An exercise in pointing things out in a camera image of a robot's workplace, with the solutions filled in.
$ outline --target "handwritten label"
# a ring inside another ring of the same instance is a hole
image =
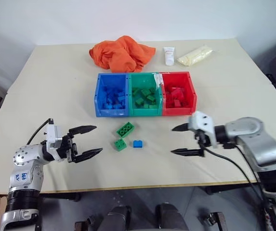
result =
[[[21,173],[21,175],[16,174],[14,177],[15,177],[16,181],[20,181],[20,179],[21,180],[27,180],[27,173]]]
[[[22,180],[26,180],[26,176],[27,176],[27,173],[22,173],[22,174],[21,174]]]

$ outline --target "table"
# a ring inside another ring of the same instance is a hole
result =
[[[189,71],[197,92],[197,109],[220,125],[243,116],[265,122],[276,139],[276,90],[235,39],[143,42],[157,51],[144,72]],[[175,56],[207,44],[215,52],[192,66],[164,64],[164,46],[175,47]],[[25,145],[37,127],[52,117],[64,134],[69,128],[96,125],[98,129],[77,135],[78,150],[103,147],[96,157],[78,164],[51,162],[44,167],[43,193],[90,190],[220,185],[245,183],[229,162],[206,154],[182,157],[176,148],[197,148],[192,132],[171,132],[187,116],[96,118],[94,91],[97,74],[109,72],[95,66],[88,55],[93,44],[37,46],[17,80],[8,90],[0,110],[0,194],[8,192],[12,156]],[[135,131],[125,138],[128,148],[114,149],[115,131],[130,121]],[[32,143],[44,139],[40,132]],[[143,149],[133,149],[133,140]],[[236,150],[216,152],[236,161],[254,179]]]

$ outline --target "gray floor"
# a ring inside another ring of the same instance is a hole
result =
[[[45,199],[43,203],[43,231],[74,230],[76,221],[93,215],[95,226],[115,206],[132,208],[130,230],[156,228],[155,207],[163,202],[175,205],[191,231],[218,231],[217,226],[205,227],[199,214],[223,212],[229,231],[260,231],[260,219],[250,188],[207,195],[199,187],[153,188],[85,192],[79,202]]]

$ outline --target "blue bin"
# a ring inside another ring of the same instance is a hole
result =
[[[128,74],[99,73],[94,103],[97,117],[129,116]]]

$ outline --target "green lego brick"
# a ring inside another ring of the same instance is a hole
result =
[[[151,95],[147,96],[147,99],[151,102],[155,102],[155,100],[156,100],[155,97],[153,97]]]
[[[137,106],[141,106],[142,104],[144,104],[144,100],[142,98],[139,98],[135,101]]]
[[[141,93],[144,95],[144,97],[147,97],[151,94],[151,92],[148,89],[142,89]]]
[[[117,130],[117,134],[121,137],[124,138],[129,135],[134,130],[134,125],[128,122],[124,126],[122,126],[119,130]]]
[[[125,141],[123,139],[119,139],[118,141],[114,142],[114,145],[118,151],[122,151],[127,147]]]
[[[134,88],[134,89],[132,89],[132,95],[133,96],[136,96],[138,93],[139,93],[139,89],[138,88]]]
[[[149,106],[149,109],[157,109],[158,107],[157,107],[157,105],[150,105]]]

